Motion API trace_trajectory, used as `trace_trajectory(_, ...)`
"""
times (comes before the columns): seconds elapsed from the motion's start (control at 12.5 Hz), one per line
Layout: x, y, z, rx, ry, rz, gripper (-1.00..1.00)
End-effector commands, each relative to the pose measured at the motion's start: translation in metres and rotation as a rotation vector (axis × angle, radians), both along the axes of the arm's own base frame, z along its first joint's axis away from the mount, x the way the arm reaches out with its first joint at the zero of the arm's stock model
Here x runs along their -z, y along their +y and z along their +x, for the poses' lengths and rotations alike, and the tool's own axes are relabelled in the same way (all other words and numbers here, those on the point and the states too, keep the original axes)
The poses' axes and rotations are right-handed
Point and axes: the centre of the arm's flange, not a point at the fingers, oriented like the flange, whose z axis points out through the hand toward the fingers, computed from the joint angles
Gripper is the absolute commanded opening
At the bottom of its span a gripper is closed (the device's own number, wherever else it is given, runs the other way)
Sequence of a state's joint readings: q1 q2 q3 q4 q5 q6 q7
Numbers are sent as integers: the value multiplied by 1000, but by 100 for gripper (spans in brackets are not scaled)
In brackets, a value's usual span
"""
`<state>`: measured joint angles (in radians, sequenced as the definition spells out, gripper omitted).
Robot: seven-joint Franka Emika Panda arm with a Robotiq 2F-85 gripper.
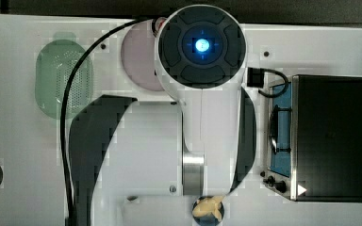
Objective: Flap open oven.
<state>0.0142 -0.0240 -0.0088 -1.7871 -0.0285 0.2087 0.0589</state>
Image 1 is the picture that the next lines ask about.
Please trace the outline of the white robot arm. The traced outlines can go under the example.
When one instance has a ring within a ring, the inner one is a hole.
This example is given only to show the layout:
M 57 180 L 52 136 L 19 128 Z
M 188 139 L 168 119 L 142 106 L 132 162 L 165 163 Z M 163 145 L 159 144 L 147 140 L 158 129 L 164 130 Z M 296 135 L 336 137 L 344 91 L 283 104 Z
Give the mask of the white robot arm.
M 187 6 L 158 29 L 154 52 L 156 76 L 182 110 L 183 193 L 224 196 L 238 155 L 243 29 L 221 8 Z

